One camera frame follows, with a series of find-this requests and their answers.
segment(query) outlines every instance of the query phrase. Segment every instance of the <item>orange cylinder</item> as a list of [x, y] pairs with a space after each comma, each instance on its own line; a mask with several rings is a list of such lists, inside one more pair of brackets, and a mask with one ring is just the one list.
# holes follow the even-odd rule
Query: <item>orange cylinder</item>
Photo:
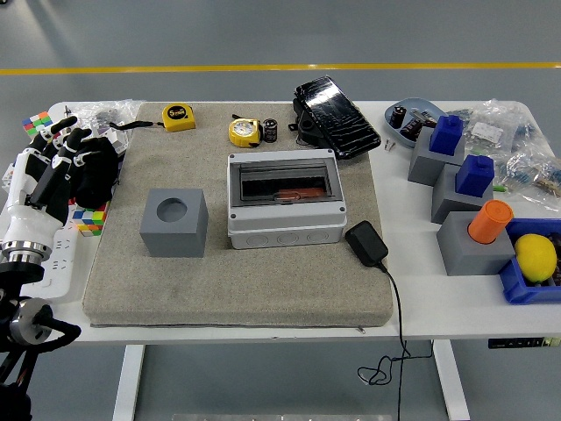
[[474, 241], [491, 244], [514, 216], [506, 203], [501, 200], [489, 200], [469, 224], [467, 232]]

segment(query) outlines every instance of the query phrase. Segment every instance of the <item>gray cube block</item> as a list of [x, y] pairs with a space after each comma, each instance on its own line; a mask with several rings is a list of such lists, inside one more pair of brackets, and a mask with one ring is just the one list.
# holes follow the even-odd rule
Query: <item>gray cube block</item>
[[456, 146], [456, 152], [453, 155], [445, 155], [429, 150], [430, 136], [433, 132], [434, 129], [423, 127], [421, 133], [419, 133], [419, 138], [415, 143], [411, 162], [409, 163], [409, 175], [407, 179], [410, 182], [434, 186], [445, 164], [461, 167], [464, 162], [464, 137], [459, 140], [458, 146]]
[[473, 241], [468, 225], [478, 212], [450, 212], [437, 232], [438, 246], [448, 276], [497, 275], [515, 257], [507, 231], [491, 244]]
[[483, 197], [456, 193], [456, 165], [445, 164], [432, 190], [432, 210], [430, 222], [442, 224], [452, 211], [478, 211], [486, 201], [493, 199], [493, 184], [487, 186]]
[[203, 257], [208, 223], [202, 189], [151, 189], [140, 236], [153, 257]]

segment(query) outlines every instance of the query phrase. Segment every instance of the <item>colorful cube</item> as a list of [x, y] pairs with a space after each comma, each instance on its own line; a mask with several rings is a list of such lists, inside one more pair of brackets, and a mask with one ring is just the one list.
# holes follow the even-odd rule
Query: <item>colorful cube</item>
[[102, 235], [109, 204], [110, 202], [104, 203], [97, 209], [85, 209], [76, 206], [76, 210], [72, 213], [72, 221], [84, 237]]
[[21, 122], [21, 125], [24, 127], [24, 130], [27, 134], [34, 138], [37, 133], [41, 130], [47, 128], [49, 125], [52, 125], [53, 121], [49, 116], [48, 112], [43, 111], [35, 116], [26, 118]]

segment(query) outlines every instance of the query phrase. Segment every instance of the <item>blue cube block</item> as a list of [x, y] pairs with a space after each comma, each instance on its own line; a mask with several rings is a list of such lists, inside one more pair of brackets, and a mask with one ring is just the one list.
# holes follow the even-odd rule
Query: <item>blue cube block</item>
[[493, 182], [494, 164], [488, 156], [467, 155], [456, 174], [456, 193], [483, 197], [489, 184]]
[[452, 156], [463, 130], [462, 120], [458, 116], [441, 116], [430, 137], [429, 150]]

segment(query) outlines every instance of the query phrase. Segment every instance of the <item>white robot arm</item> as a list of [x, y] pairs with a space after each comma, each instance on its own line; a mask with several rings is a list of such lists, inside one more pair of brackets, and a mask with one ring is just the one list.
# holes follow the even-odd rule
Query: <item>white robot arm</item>
[[[0, 241], [0, 352], [9, 353], [0, 366], [0, 419], [31, 420], [26, 391], [38, 355], [69, 344], [81, 332], [54, 319], [46, 300], [20, 296], [22, 285], [43, 278], [41, 263], [49, 259], [54, 234], [67, 221], [69, 180], [75, 167], [83, 165], [77, 151], [91, 131], [74, 128], [64, 138], [53, 136], [76, 121], [65, 118], [41, 131], [14, 166], [6, 202], [10, 225]], [[62, 336], [46, 342], [52, 330]], [[18, 379], [4, 385], [23, 354]]]

